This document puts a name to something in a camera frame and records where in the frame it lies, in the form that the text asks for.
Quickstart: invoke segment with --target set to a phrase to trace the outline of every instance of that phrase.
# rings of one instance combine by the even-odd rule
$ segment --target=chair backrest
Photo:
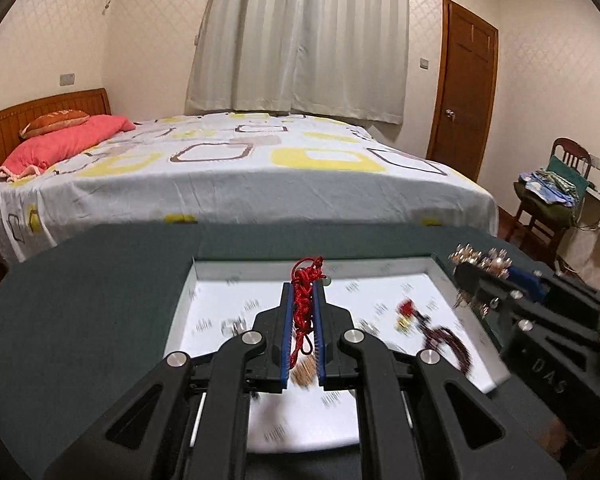
[[[555,155],[555,149],[558,146],[564,150],[562,161],[570,168],[579,172],[584,178],[589,178],[589,170],[591,169],[591,155],[589,155],[589,152],[575,140],[560,137],[559,139],[555,139],[554,147],[551,150],[552,155]]]

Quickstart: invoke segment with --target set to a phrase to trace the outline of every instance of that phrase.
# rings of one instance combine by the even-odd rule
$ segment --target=wooden door
[[[427,158],[478,179],[491,124],[498,30],[443,0],[438,98]]]

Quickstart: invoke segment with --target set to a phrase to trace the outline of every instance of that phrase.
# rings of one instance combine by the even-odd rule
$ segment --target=bedspread
[[[0,256],[23,261],[91,226],[417,222],[496,234],[493,197],[451,168],[302,115],[136,123],[41,176],[0,182]]]

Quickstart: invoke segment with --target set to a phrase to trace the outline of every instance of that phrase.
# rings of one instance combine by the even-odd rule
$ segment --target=striped curtain
[[[186,113],[298,110],[401,123],[409,0],[209,0]]]

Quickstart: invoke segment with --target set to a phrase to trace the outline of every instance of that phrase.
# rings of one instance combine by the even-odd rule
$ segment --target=red blanket
[[[3,162],[0,178],[12,182],[29,175],[40,175],[52,165],[88,150],[120,131],[135,129],[126,117],[96,115],[79,126],[27,139]]]

